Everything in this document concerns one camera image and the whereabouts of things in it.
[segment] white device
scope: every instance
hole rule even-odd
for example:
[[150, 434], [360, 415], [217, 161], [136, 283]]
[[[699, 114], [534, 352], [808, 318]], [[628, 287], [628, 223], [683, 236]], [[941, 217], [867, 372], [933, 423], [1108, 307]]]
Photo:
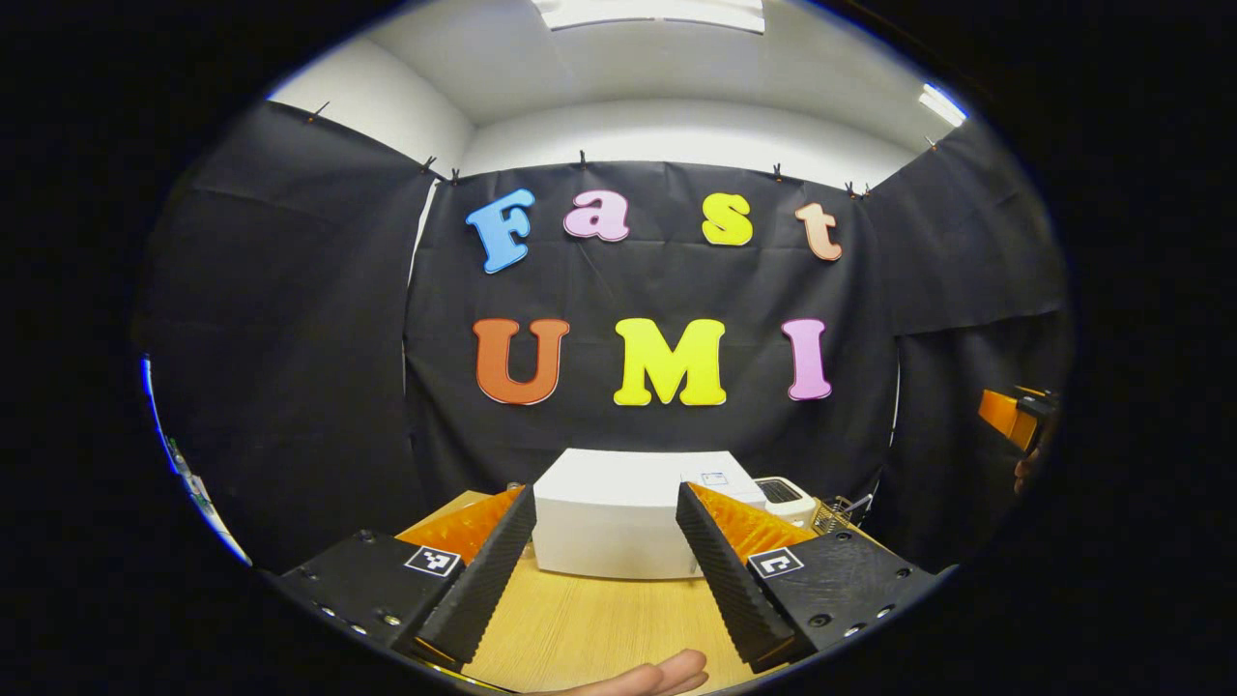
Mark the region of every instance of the white device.
[[764, 509], [771, 514], [805, 529], [811, 528], [811, 518], [816, 512], [816, 501], [808, 496], [790, 480], [779, 476], [767, 476], [755, 480], [764, 494]]
[[766, 506], [730, 452], [567, 450], [533, 485], [537, 567], [622, 580], [701, 577], [674, 520], [684, 481]]

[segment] hand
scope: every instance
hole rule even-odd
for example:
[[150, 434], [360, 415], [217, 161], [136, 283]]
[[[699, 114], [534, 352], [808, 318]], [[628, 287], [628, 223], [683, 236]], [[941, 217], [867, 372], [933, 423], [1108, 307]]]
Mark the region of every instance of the hand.
[[1035, 449], [1030, 451], [1027, 459], [1022, 460], [1013, 467], [1013, 492], [1014, 496], [1022, 496], [1022, 491], [1027, 487], [1027, 481], [1033, 478], [1039, 472], [1038, 460], [1040, 454], [1053, 440], [1056, 434], [1056, 418], [1051, 419], [1044, 428], [1044, 434], [1039, 436], [1039, 443]]
[[704, 653], [683, 650], [656, 666], [646, 663], [605, 681], [531, 696], [674, 696], [709, 681], [704, 664]]

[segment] table surface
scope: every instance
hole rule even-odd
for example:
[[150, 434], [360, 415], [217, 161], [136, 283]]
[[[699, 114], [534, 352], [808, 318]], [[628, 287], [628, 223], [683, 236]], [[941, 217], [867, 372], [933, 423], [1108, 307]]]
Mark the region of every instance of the table surface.
[[[485, 498], [464, 492], [408, 529]], [[553, 691], [693, 648], [709, 660], [709, 681], [688, 692], [695, 695], [781, 669], [756, 675], [743, 664], [703, 577], [606, 580], [553, 574], [537, 569], [533, 553], [520, 559], [511, 574], [476, 656], [461, 670], [465, 676], [513, 691]]]

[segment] letter f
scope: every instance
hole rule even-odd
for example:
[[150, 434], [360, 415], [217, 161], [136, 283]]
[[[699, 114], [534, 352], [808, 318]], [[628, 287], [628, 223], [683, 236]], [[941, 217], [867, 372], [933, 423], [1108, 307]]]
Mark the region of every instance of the letter f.
[[512, 234], [528, 236], [528, 215], [520, 208], [503, 216], [507, 208], [527, 208], [537, 202], [527, 188], [513, 190], [502, 198], [473, 210], [464, 221], [476, 227], [485, 245], [485, 272], [496, 273], [528, 255], [528, 246], [518, 244]]

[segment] orange object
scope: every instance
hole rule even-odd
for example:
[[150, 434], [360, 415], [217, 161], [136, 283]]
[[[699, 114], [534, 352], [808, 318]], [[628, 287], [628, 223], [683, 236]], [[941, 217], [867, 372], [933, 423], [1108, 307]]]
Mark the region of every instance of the orange object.
[[772, 551], [816, 538], [810, 530], [794, 527], [764, 511], [735, 501], [730, 496], [691, 482], [688, 482], [688, 486], [695, 492], [704, 508], [709, 511], [717, 529], [721, 530], [731, 549], [738, 554], [738, 559], [745, 564], [752, 554]]
[[486, 397], [501, 404], [529, 407], [549, 399], [558, 388], [559, 344], [571, 325], [563, 319], [537, 319], [528, 330], [537, 336], [537, 375], [520, 383], [507, 373], [511, 336], [520, 324], [511, 319], [481, 319], [473, 324], [476, 334], [476, 384]]
[[406, 530], [396, 539], [417, 546], [429, 546], [439, 551], [459, 554], [464, 564], [469, 565], [523, 488], [521, 486], [506, 493], [491, 496], [485, 501]]
[[980, 402], [980, 418], [1023, 451], [1030, 445], [1039, 425], [1035, 417], [1018, 410], [1017, 399], [988, 389], [983, 391], [983, 401]]

